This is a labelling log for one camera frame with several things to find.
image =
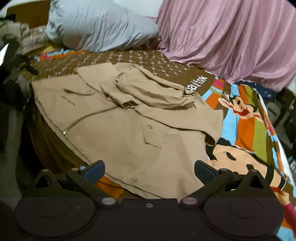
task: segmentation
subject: pink cloth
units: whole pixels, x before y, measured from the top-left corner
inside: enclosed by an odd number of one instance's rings
[[[160,52],[235,83],[280,91],[296,74],[296,9],[286,0],[164,0]]]
[[[296,237],[296,211],[292,203],[288,203],[287,205],[283,206],[285,212],[285,219],[287,223],[291,226],[294,237]]]

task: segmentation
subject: jacket pocket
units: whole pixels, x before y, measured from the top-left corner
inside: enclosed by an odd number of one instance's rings
[[[161,149],[169,127],[151,119],[145,119],[142,125],[145,142]]]

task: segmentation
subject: navy blue fabric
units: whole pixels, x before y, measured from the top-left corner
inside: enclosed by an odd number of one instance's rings
[[[237,85],[244,84],[244,85],[250,86],[253,89],[256,89],[258,93],[262,96],[262,99],[265,104],[266,104],[266,101],[273,101],[276,99],[276,93],[273,90],[265,88],[257,83],[240,81],[240,82],[237,82],[236,84]]]

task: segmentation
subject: brown patterned fabric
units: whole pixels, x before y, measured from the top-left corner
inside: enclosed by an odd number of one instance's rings
[[[30,51],[49,46],[51,41],[46,34],[46,25],[29,30],[28,35],[22,39],[19,54],[26,54]]]
[[[71,55],[65,58],[51,59],[47,61],[32,61],[32,67],[39,71],[39,75],[32,75],[27,71],[21,75],[30,81],[56,76],[74,74],[81,66],[94,65],[111,62],[135,63],[146,68],[154,75],[170,80],[180,73],[186,73],[193,66],[182,65],[169,61],[164,55],[153,50],[130,50],[130,51],[107,51],[103,53],[86,52],[83,54]]]

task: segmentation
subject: cartoon monkey face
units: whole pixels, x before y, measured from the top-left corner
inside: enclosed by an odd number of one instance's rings
[[[248,152],[232,146],[216,145],[213,150],[216,160],[208,160],[206,163],[219,170],[227,168],[239,174],[247,174],[249,169],[257,169],[263,177],[267,174],[267,166],[259,163]],[[281,175],[274,169],[274,177],[270,184],[278,187],[281,182]]]
[[[221,105],[231,109],[235,115],[238,115],[241,119],[250,119],[255,117],[257,120],[263,122],[263,119],[259,112],[257,112],[257,107],[250,104],[245,104],[241,97],[233,96],[230,97],[229,94],[222,92],[224,98],[219,98],[218,101]]]

